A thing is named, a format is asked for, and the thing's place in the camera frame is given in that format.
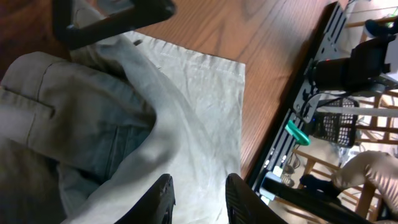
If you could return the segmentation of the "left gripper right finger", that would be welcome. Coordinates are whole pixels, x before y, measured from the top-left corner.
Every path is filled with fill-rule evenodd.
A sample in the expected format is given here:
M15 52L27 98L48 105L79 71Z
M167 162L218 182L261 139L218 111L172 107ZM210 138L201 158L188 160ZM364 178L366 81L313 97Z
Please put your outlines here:
M236 173L226 178L225 197L229 224L287 224Z

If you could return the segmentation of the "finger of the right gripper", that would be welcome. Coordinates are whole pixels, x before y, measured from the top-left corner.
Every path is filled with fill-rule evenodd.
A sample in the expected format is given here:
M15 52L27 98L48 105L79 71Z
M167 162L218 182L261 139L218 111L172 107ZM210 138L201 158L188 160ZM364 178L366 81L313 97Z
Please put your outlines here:
M52 1L52 30L70 50L170 19L176 11L171 0L138 0L132 6L88 26L73 25L72 0Z

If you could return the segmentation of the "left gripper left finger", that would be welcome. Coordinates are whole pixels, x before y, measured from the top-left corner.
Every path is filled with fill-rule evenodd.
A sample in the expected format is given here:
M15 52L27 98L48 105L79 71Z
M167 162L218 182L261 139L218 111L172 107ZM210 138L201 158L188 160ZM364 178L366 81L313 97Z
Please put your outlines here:
M173 178L162 174L115 224L171 224L175 205Z

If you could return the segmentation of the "khaki shorts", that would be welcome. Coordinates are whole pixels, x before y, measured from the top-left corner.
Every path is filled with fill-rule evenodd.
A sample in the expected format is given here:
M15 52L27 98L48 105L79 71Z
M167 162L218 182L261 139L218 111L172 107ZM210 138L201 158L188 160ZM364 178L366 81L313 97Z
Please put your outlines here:
M243 63L130 32L53 55L50 5L1 2L1 222L115 223L162 175L174 223L227 223Z

